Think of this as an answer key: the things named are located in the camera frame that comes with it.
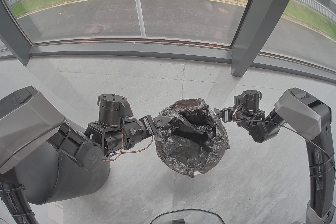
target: asphalt road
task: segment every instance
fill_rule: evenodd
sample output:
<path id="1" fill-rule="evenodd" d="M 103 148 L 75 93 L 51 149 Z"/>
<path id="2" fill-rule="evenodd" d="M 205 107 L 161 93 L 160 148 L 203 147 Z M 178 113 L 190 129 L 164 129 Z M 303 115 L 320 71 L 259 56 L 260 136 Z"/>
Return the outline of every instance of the asphalt road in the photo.
<path id="1" fill-rule="evenodd" d="M 230 44 L 244 7 L 209 0 L 141 0 L 146 35 Z M 68 37 L 140 36 L 135 0 L 91 0 L 19 19 L 33 42 Z M 280 19 L 263 51 L 336 70 L 336 43 Z"/>

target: black plastic bag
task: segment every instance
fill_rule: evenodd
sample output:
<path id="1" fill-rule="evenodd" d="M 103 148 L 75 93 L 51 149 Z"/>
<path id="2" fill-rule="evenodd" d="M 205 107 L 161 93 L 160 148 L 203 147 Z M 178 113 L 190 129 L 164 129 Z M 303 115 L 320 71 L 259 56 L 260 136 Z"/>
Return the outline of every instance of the black plastic bag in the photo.
<path id="1" fill-rule="evenodd" d="M 163 109 L 172 118 L 155 136 L 156 152 L 174 171 L 194 177 L 205 174 L 221 160 L 229 139 L 226 130 L 203 99 L 183 99 Z"/>

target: trash bin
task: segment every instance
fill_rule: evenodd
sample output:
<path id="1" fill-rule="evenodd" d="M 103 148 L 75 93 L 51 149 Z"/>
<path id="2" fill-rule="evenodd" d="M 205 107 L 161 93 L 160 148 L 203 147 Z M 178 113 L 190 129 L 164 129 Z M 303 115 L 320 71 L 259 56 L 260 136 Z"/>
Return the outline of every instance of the trash bin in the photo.
<path id="1" fill-rule="evenodd" d="M 222 122 L 203 99 L 183 99 L 163 109 L 172 120 L 155 136 L 159 158 L 172 170 L 190 177 L 219 163 L 229 139 Z"/>

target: tile floor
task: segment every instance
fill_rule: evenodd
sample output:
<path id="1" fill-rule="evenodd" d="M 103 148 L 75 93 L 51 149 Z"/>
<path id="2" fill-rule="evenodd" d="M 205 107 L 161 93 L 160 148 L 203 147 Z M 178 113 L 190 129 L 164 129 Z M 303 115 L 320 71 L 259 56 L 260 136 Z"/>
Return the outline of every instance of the tile floor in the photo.
<path id="1" fill-rule="evenodd" d="M 212 109 L 224 108 L 233 105 L 234 95 L 251 88 L 262 92 L 260 108 L 266 112 L 291 87 L 302 88 L 336 109 L 336 85 L 263 69 L 251 68 L 242 78 L 232 78 L 227 64 L 182 60 L 33 57 L 27 67 L 15 59 L 0 61 L 0 99 L 29 85 L 83 127 L 98 118 L 96 100 L 102 93 L 126 96 L 135 117 L 155 117 L 182 98 L 200 97 Z M 333 115 L 332 128 L 336 129 Z M 231 224 L 304 222 L 309 200 L 304 140 L 282 129 L 276 138 L 257 144 L 235 124 L 225 128 L 230 150 L 205 175 L 189 178 L 170 170 L 152 145 L 113 162 L 98 192 L 57 205 L 32 205 L 32 209 L 41 224 L 149 223 L 163 212 L 190 207 L 214 211 Z M 60 212 L 59 208 L 55 221 L 49 216 Z M 2 205 L 0 215 L 14 223 Z M 171 223 L 173 218 L 185 218 L 189 224 L 220 223 L 206 213 L 185 212 L 153 224 Z"/>

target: barcode label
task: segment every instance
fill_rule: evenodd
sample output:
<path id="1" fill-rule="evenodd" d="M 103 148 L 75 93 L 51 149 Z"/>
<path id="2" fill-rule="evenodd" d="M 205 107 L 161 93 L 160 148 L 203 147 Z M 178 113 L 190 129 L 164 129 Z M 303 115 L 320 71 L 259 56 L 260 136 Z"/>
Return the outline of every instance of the barcode label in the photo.
<path id="1" fill-rule="evenodd" d="M 149 122 L 148 122 L 146 117 L 143 118 L 143 121 L 145 122 L 145 125 L 146 125 L 147 129 L 149 130 L 149 133 L 153 134 L 153 130 L 152 130 L 151 126 L 149 125 Z"/>

